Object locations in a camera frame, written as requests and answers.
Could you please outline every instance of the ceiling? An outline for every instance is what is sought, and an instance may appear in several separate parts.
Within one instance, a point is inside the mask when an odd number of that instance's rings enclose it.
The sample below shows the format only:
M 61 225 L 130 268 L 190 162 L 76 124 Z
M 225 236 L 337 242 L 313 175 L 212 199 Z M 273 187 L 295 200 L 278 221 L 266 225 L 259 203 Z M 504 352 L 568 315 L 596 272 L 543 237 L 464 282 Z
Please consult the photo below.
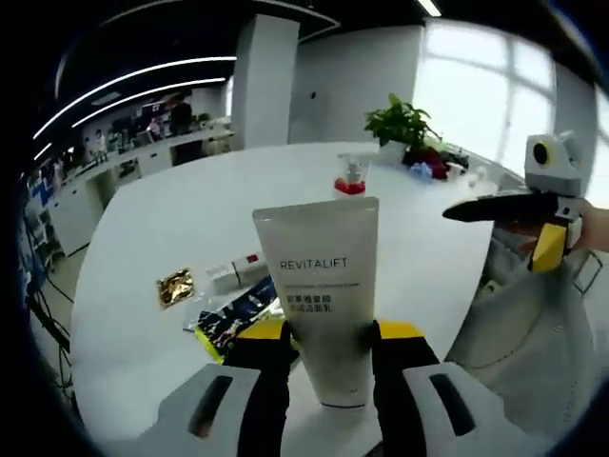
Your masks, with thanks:
M 301 38 L 305 41 L 352 30 L 422 24 L 428 17 L 415 0 L 349 2 L 348 8 L 340 0 L 283 1 L 292 8 L 282 7 L 279 0 L 94 1 L 81 2 L 86 3 L 86 8 L 70 7 L 60 21 L 42 26 L 52 32 L 45 35 L 49 38 L 49 53 L 36 62 L 44 83 L 33 92 L 38 111 L 32 131 L 78 96 L 129 72 L 187 58 L 235 55 L 239 31 L 256 13 L 301 22 Z M 568 38 L 548 8 L 534 0 L 434 1 L 443 18 L 480 23 L 524 36 L 550 49 L 557 61 L 583 79 L 599 78 L 599 69 Z M 590 20 L 587 10 L 574 5 L 563 9 L 575 18 L 574 22 L 587 27 L 590 40 L 600 42 L 603 30 Z M 336 20 L 340 26 L 333 26 L 323 16 Z M 227 78 L 233 67 L 232 62 L 192 64 L 130 78 L 68 111 L 52 129 L 40 135 L 37 146 L 44 146 L 52 135 L 65 134 L 73 122 L 99 109 L 90 101 L 110 91 L 120 92 L 123 98 L 184 81 Z

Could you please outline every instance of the gold packet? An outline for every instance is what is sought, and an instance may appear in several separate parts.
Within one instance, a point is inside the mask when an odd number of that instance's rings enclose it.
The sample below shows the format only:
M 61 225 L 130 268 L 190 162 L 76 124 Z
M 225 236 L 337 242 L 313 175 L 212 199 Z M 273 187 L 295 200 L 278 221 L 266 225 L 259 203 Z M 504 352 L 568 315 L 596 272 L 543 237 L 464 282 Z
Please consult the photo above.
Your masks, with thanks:
M 156 287 L 159 289 L 159 298 L 163 309 L 172 307 L 185 298 L 194 295 L 194 285 L 188 268 L 181 269 L 165 279 L 158 280 Z

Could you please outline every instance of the black slot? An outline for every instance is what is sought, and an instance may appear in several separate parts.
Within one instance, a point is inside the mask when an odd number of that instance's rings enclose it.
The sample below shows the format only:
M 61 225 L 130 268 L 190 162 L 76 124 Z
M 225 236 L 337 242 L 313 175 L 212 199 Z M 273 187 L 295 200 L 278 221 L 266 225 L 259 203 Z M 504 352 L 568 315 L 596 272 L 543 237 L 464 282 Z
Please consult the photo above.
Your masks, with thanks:
M 225 398 L 230 383 L 232 383 L 232 378 L 218 376 L 209 385 L 188 427 L 188 431 L 194 436 L 202 439 L 209 436 L 213 419 L 216 417 L 216 412 L 218 412 L 218 408 Z
M 450 378 L 445 374 L 434 374 L 429 379 L 440 395 L 455 435 L 463 436 L 472 431 L 476 427 L 474 418 Z

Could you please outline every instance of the white tube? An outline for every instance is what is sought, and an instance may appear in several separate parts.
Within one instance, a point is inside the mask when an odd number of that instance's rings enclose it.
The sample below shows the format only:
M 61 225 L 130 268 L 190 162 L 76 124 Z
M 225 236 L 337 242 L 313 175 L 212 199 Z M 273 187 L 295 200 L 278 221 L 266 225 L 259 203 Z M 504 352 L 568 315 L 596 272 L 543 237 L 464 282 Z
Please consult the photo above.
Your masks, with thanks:
M 371 364 L 379 200 L 256 209 L 254 223 L 285 316 L 319 401 L 360 407 Z

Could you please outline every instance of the round table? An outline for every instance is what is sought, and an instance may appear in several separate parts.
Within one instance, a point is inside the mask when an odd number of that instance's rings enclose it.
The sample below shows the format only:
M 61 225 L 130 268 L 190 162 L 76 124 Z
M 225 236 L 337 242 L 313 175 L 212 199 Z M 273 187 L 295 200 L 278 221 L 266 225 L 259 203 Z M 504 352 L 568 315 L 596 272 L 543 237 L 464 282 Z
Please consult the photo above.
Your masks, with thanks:
M 155 281 L 259 250 L 254 209 L 332 199 L 337 155 L 376 150 L 372 143 L 243 150 L 116 193 L 88 247 L 71 321 L 76 399 L 93 439 L 139 435 L 160 402 L 211 362 L 182 330 L 184 307 L 161 310 Z M 366 185 L 381 202 L 375 315 L 412 322 L 443 360 L 477 289 L 492 225 L 449 221 L 442 211 L 495 187 L 471 189 L 465 177 L 425 183 L 387 166 L 372 166 Z M 371 400 L 364 408 L 322 407 L 302 364 L 289 388 L 284 455 L 364 455 L 381 441 Z

